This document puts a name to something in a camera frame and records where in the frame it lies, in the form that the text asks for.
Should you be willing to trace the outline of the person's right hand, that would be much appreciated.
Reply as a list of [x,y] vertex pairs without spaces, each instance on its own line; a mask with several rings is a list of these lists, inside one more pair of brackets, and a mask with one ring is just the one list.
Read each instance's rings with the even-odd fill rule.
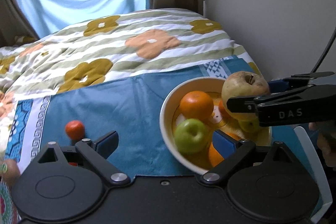
[[318,131],[317,146],[321,150],[325,163],[335,168],[335,132],[325,133],[321,130],[322,123],[309,123],[311,131]]

